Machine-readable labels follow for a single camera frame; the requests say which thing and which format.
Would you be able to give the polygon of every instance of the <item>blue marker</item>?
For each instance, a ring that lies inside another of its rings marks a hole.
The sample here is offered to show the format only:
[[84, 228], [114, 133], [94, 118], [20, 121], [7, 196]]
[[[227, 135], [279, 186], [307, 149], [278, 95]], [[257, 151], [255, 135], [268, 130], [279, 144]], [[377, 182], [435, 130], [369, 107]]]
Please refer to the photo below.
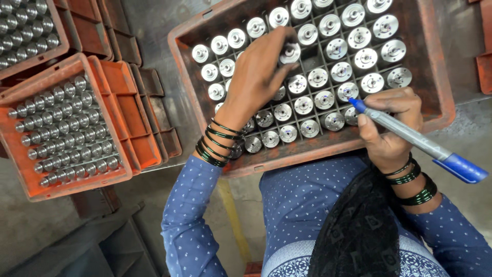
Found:
[[392, 116], [382, 111], [368, 108], [364, 101], [349, 98], [349, 102], [354, 105], [358, 112], [367, 115], [373, 121], [433, 157], [433, 162], [458, 177], [461, 181], [468, 184], [476, 184], [489, 175], [487, 171], [460, 157], [458, 154], [447, 150]]

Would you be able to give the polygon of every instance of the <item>hand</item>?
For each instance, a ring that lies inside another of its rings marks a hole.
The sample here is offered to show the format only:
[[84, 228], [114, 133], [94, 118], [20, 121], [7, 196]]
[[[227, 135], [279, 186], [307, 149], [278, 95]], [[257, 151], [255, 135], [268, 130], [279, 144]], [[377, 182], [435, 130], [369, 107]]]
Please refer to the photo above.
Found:
[[[409, 87], [370, 95], [364, 102], [370, 108], [394, 112], [396, 119], [417, 131], [422, 129], [422, 102]], [[412, 144], [394, 133], [380, 136], [375, 123], [364, 114], [359, 115], [358, 122], [360, 136], [366, 144], [369, 158], [382, 173], [395, 172], [408, 162]]]
[[278, 27], [253, 41], [236, 62], [229, 92], [215, 119], [233, 129], [242, 129], [278, 91], [285, 77], [299, 64], [277, 69], [278, 56], [285, 41], [296, 41], [291, 27]]

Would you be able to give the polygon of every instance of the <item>shirt sleeve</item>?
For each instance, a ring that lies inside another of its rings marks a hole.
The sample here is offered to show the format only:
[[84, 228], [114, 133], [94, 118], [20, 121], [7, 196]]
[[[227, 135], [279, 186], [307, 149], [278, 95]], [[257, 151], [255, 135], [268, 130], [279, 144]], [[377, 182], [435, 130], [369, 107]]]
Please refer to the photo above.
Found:
[[436, 210], [407, 217], [450, 276], [492, 276], [492, 249], [445, 195]]
[[172, 277], [226, 276], [218, 243], [203, 219], [220, 173], [221, 168], [190, 156], [173, 186], [161, 224]]

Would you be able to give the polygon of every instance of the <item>woman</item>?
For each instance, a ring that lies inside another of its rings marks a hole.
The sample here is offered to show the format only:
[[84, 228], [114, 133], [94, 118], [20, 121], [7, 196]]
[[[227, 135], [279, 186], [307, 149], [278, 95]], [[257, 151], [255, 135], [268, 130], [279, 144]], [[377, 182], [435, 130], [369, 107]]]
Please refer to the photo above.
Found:
[[[197, 144], [167, 201], [162, 236], [172, 276], [225, 276], [210, 228], [202, 218], [240, 130], [298, 64], [276, 71], [292, 28], [255, 40], [236, 63], [222, 108]], [[412, 89], [368, 97], [420, 130], [421, 102]], [[492, 276], [492, 249], [411, 158], [412, 145], [380, 136], [361, 114], [367, 153], [263, 174], [267, 247], [263, 277]], [[431, 254], [422, 239], [433, 249]]]

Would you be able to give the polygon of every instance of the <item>metal workbench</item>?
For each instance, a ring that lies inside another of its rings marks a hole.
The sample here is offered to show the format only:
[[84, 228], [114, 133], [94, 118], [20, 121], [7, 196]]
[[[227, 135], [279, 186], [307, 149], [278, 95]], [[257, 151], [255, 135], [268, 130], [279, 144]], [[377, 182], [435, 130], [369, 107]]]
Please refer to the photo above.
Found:
[[[159, 73], [168, 118], [176, 127], [183, 154], [153, 171], [182, 165], [201, 136], [195, 114], [184, 91], [180, 73], [167, 43], [167, 34], [193, 15], [219, 0], [122, 0], [132, 33], [137, 37], [143, 67]], [[484, 53], [480, 7], [465, 0], [433, 0], [444, 59], [456, 104], [492, 96], [480, 92], [475, 57]]]

